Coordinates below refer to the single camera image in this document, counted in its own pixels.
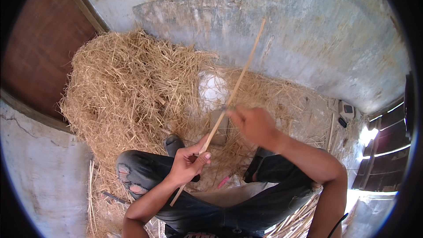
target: ripped jeans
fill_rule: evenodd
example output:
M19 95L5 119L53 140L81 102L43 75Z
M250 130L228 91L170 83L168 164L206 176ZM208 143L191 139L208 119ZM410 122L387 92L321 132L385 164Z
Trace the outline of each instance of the ripped jeans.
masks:
M173 158L137 150L121 153L116 170L120 181L135 198L154 188L170 172ZM264 230L283 221L303 206L314 193L311 180L283 156L265 157L257 171L260 182L279 183L230 207L219 207L183 191L171 207L172 194L156 217L166 223L166 235L210 232L227 237L223 230L262 236Z

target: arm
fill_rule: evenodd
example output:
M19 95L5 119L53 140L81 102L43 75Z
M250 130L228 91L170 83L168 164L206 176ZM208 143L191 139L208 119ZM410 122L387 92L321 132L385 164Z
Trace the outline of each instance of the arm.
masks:
M130 205L124 216L122 238L148 237L143 226L166 204L177 188L190 182L193 177L201 173L204 164L210 163L209 152L202 153L194 162L190 161L190 157L192 159L194 154L198 154L207 136L205 135L196 145L177 150L167 177Z
M326 238L345 211L345 167L329 153L278 131L273 118L262 108L237 106L236 110L228 111L228 116L249 141L282 155L309 178L323 185L308 237ZM341 237L341 230L339 225L332 237Z

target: shoe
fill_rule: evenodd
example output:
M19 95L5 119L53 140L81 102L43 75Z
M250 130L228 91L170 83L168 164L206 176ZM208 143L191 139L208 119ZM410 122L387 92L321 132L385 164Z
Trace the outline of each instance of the shoe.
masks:
M250 166L248 167L248 169L244 173L244 182L246 182L246 183L253 182L252 175L254 175L254 173L262 166L263 160L267 156L274 156L274 155L276 155L274 152L266 150L262 147L258 147L257 150L256 150L256 154L252 158Z
M165 147L165 150L167 151L167 154L170 157L175 158L176 152L180 148L185 148L185 144L182 141L182 139L176 135L171 134L163 141L163 146ZM191 182L198 182L200 180L200 175L196 175Z

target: hand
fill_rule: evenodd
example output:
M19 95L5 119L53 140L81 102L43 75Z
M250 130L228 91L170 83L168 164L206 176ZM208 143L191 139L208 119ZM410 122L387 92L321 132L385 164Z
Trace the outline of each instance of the hand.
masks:
M226 114L247 140L275 152L281 132L276 129L275 120L265 109L236 105L236 110L228 110Z
M210 163L209 152L203 152L197 158L194 156L199 153L208 136L206 134L196 145L177 150L171 171L166 177L168 182L180 187L190 182L193 177L201 173L205 164Z

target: concrete wall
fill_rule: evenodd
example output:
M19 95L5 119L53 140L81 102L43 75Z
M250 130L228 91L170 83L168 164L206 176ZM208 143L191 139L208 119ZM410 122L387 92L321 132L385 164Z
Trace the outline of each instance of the concrete wall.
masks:
M402 96L408 56L387 0L89 0L105 23L142 26L373 113Z
M395 205L395 195L360 198L343 238L368 238L383 225Z
M88 146L2 100L0 111L4 161L31 220L46 238L85 237Z

